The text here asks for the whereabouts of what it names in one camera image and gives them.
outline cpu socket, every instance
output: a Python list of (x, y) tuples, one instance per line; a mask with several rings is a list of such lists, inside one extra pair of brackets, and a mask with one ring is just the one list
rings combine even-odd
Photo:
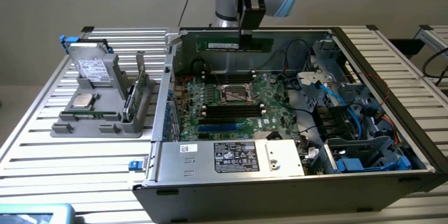
[(251, 86), (248, 84), (240, 85), (221, 85), (221, 103), (227, 102), (251, 102)]

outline power supply label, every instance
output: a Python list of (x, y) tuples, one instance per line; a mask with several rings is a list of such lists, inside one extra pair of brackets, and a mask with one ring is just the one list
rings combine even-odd
[(255, 142), (215, 143), (215, 171), (217, 173), (259, 172)]

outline slotted metal table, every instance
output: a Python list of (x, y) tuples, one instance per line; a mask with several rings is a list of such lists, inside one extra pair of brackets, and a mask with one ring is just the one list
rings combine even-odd
[[(393, 94), (448, 156), (448, 105), (445, 96), (377, 30), (341, 27), (385, 80)], [(107, 39), (119, 64), (136, 75), (135, 54), (145, 51), (145, 67), (160, 81), (167, 54), (167, 29), (101, 29), (89, 38)], [(72, 204), (84, 223), (152, 223), (128, 190), (129, 160), (148, 155), (157, 89), (147, 114), (144, 135), (127, 138), (52, 138), (57, 120), (77, 88), (77, 71), (64, 58), (29, 110), (0, 149), (0, 204)], [(143, 179), (135, 174), (132, 179)], [(233, 221), (228, 223), (448, 223), (448, 184), (429, 193), (413, 193), (381, 212)]]

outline warning label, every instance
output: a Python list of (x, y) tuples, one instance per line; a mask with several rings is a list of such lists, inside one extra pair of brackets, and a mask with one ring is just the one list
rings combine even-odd
[(109, 82), (111, 78), (101, 60), (79, 60), (85, 77), (92, 82)]
[(215, 143), (215, 171), (217, 173), (259, 172), (255, 142)]

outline capacitor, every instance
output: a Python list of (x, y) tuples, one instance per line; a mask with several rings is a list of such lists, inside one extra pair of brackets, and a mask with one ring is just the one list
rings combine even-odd
[(268, 76), (268, 74), (267, 74), (267, 73), (264, 73), (264, 74), (263, 74), (263, 79), (264, 79), (264, 81), (265, 81), (265, 82), (268, 82), (268, 81), (269, 81), (269, 76)]

